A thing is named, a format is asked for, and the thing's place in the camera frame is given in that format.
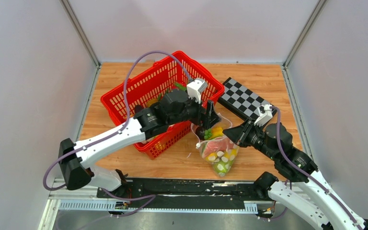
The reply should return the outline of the yellow bell pepper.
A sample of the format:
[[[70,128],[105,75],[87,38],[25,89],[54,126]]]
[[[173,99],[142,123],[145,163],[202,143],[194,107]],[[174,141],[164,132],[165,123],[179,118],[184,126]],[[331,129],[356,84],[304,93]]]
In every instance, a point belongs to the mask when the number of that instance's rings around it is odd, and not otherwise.
[[[222,137],[223,136],[223,128],[222,127],[214,127],[211,128],[211,137],[210,139],[215,139],[218,137]]]

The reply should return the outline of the watermelon slice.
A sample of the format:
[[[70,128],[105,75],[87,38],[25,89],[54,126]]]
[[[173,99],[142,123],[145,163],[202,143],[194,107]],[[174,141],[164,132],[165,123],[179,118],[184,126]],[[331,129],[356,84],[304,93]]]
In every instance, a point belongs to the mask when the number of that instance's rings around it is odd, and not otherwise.
[[[210,153],[233,149],[235,144],[228,138],[211,140],[202,144],[201,157],[205,158]]]

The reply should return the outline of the clear polka dot zip bag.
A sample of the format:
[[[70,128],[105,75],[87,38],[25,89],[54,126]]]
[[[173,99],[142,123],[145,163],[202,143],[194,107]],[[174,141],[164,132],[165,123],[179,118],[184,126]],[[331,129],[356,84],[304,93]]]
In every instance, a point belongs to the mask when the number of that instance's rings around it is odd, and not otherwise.
[[[240,147],[223,134],[223,130],[233,127],[232,122],[221,114],[219,117],[220,122],[212,128],[192,124],[191,131],[198,139],[195,148],[200,157],[211,165],[215,174],[223,177],[230,171]]]

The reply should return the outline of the black white chessboard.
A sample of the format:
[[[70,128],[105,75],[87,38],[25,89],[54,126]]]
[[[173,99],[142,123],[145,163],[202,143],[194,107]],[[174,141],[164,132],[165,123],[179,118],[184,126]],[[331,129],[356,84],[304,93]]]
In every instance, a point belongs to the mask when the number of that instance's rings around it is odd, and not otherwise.
[[[269,104],[263,97],[243,86],[234,78],[227,78],[222,85],[225,89],[218,98],[218,102],[243,121],[248,118],[257,119],[259,107],[263,104]]]

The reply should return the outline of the green pear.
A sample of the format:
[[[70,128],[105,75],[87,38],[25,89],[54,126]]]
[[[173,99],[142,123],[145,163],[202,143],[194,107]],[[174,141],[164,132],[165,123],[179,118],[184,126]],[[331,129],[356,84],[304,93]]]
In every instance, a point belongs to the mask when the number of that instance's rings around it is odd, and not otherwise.
[[[218,161],[212,164],[212,168],[219,177],[225,176],[231,169],[233,161]]]

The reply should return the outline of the yellow lemon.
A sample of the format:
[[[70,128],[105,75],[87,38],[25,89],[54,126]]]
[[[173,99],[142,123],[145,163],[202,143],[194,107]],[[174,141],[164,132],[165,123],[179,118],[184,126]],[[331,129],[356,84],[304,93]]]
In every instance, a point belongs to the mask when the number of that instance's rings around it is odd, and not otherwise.
[[[216,152],[210,153],[208,156],[205,157],[205,160],[208,162],[214,162],[219,159],[219,156]]]

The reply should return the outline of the green chili pepper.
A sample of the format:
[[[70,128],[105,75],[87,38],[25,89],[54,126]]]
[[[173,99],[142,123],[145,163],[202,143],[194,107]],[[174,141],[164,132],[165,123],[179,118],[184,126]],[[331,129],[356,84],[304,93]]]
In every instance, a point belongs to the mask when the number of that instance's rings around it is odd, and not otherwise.
[[[179,83],[179,82],[175,82],[174,83],[174,86],[177,88],[177,89],[179,89],[179,90],[182,90],[182,91],[184,91],[184,92],[187,92],[187,87],[186,86],[184,86],[184,85],[182,85],[181,83]]]

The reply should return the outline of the red plastic shopping basket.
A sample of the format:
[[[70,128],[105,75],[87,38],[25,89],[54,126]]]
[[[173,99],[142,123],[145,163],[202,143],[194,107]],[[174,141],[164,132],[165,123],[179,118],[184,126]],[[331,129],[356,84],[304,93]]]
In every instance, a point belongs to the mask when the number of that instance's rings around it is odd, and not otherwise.
[[[218,98],[224,93],[225,87],[200,63],[190,58],[183,51],[173,53],[175,58],[165,57],[157,61],[153,66],[139,75],[128,79],[127,81],[127,100],[130,109],[130,115],[134,115],[134,107],[136,105],[147,106],[148,101],[159,99],[166,92],[175,89],[175,82],[182,85],[188,83],[188,78],[182,68],[189,72],[193,78],[202,78],[207,82],[207,88],[201,94],[204,104],[207,100],[217,102]],[[101,97],[101,103],[108,111],[112,122],[118,126],[126,121],[126,107],[124,103],[124,85],[121,83]],[[150,142],[136,143],[134,147],[145,153],[150,159],[155,159],[166,151],[170,146],[179,141],[187,133],[190,132],[191,122],[181,122],[170,126],[167,132],[156,136]]]

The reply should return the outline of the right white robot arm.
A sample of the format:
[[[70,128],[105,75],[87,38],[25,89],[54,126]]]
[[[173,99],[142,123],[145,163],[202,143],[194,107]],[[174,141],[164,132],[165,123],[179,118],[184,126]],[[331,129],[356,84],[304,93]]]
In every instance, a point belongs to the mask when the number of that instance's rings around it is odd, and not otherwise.
[[[239,147],[254,147],[271,159],[275,169],[299,187],[309,200],[287,188],[269,172],[255,181],[257,198],[279,201],[316,230],[368,230],[368,219],[360,217],[332,190],[316,163],[293,146],[293,136],[282,123],[262,128],[253,121],[245,121],[223,133]]]

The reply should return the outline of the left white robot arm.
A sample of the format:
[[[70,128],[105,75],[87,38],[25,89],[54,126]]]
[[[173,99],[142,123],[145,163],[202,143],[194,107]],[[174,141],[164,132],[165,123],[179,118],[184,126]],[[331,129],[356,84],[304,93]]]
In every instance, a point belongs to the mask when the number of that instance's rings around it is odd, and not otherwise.
[[[221,121],[213,101],[207,106],[181,90],[172,90],[159,102],[137,112],[121,125],[95,137],[72,142],[69,138],[60,144],[59,165],[68,190],[86,185],[106,189],[116,198],[127,194],[122,173],[97,167],[97,161],[126,146],[140,143],[165,133],[177,123],[190,121],[205,129]]]

